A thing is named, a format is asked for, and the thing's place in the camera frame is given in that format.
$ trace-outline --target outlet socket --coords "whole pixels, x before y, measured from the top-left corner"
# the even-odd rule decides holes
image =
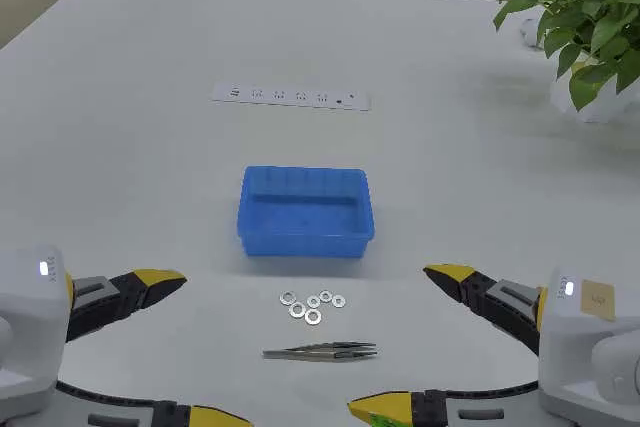
[[[250,85],[217,82],[212,99],[266,105],[291,105],[338,110],[371,110],[369,97],[359,91],[307,89],[295,86]]]

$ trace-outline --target tweezers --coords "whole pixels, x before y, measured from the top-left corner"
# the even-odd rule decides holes
[[[294,347],[293,349],[265,350],[265,359],[315,360],[324,362],[366,359],[376,355],[376,344],[368,342],[331,342]]]

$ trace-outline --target blue plastic bin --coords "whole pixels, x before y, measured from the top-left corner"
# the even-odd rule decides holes
[[[238,235],[247,255],[362,257],[373,234],[362,170],[245,170]]]

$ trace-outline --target table surface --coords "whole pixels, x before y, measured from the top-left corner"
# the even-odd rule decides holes
[[[497,35],[477,0],[61,0],[0,51],[0,247],[56,244],[76,277],[179,269],[164,302],[66,348],[61,378],[209,404],[259,426],[357,426],[387,390],[536,377],[517,342],[431,285],[426,263],[545,283],[553,268],[638,284],[637,118],[549,105],[555,66]],[[216,80],[363,89],[368,113],[232,105]],[[251,164],[359,167],[362,260],[249,259]],[[281,292],[348,306],[309,327]],[[265,348],[377,342],[379,358],[265,361]]]

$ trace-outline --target washer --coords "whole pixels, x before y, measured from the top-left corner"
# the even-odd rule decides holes
[[[334,307],[338,307],[339,309],[341,309],[347,304],[347,299],[345,299],[342,295],[334,295],[333,299],[331,299],[331,303]]]
[[[302,302],[294,302],[289,307],[289,315],[294,319],[301,319],[304,317],[304,314],[307,312],[307,308],[304,306]]]
[[[309,296],[309,298],[307,299],[307,305],[312,309],[317,309],[318,307],[320,307],[320,297],[318,297],[317,295]]]
[[[325,304],[331,302],[331,299],[333,299],[333,294],[328,290],[323,290],[322,292],[320,292],[320,300]]]
[[[317,309],[309,309],[304,315],[304,320],[306,320],[309,325],[318,325],[322,322],[322,314]]]
[[[290,290],[283,292],[282,295],[280,296],[280,303],[282,305],[291,305],[295,301],[296,301],[296,294],[294,292],[291,292]]]

